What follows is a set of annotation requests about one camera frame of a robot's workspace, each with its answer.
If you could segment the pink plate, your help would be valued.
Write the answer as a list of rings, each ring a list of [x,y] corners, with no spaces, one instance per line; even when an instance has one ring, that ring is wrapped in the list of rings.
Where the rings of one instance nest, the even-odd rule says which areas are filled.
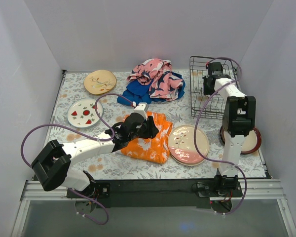
[[[168,148],[170,154],[182,162],[197,163],[204,159],[195,148],[194,126],[192,125],[181,125],[174,128],[168,136]]]

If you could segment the white blue rimmed plate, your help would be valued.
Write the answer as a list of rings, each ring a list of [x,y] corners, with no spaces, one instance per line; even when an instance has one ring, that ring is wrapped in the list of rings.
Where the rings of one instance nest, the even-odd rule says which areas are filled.
[[[96,99],[84,98],[74,102],[68,109],[67,120],[70,125],[85,129],[96,125],[103,115],[103,107],[100,102],[96,105]]]

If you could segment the yellow rimmed plate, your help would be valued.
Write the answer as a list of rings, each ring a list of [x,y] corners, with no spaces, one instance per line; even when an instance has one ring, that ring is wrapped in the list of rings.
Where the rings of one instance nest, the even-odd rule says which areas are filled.
[[[111,91],[117,83],[115,75],[108,70],[97,70],[86,76],[83,85],[93,95],[102,95]]]

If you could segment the brown rimmed cream plate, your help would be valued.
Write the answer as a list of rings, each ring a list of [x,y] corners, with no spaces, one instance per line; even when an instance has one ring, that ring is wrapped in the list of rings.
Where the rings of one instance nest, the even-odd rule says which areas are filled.
[[[235,135],[233,137],[221,127],[220,135],[224,143],[224,154],[229,157],[254,153],[261,146],[261,133],[256,127],[247,136]]]

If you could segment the blue and cream plate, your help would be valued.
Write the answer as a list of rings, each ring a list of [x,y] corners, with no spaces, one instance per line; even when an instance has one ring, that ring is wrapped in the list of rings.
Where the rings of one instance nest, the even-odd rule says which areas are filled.
[[[170,154],[170,155],[171,155],[171,157],[172,157],[176,162],[178,162],[179,164],[182,164],[182,165],[184,165],[184,166],[197,166],[197,165],[200,165],[201,163],[204,162],[204,159],[203,159],[203,160],[201,160],[200,162],[197,162],[197,163],[186,163],[186,162],[182,162],[182,161],[176,159],[172,154]]]

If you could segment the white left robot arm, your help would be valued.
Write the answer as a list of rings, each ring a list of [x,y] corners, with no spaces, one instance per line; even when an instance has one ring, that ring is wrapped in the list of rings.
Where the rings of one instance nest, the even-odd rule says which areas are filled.
[[[139,113],[132,113],[125,121],[114,124],[111,129],[91,139],[63,144],[57,140],[48,142],[31,167],[45,191],[62,186],[73,188],[88,198],[95,192],[95,180],[86,171],[72,170],[74,164],[119,151],[137,138],[155,138],[158,132],[152,116],[145,118]]]

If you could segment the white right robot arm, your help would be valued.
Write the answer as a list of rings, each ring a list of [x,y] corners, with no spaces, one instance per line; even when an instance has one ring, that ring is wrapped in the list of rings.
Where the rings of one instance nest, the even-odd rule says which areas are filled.
[[[225,102],[222,117],[224,152],[213,184],[214,192],[224,196],[237,189],[237,165],[245,139],[255,127],[256,99],[240,91],[236,81],[224,74],[221,62],[208,62],[206,69],[204,94],[212,96],[218,93]]]

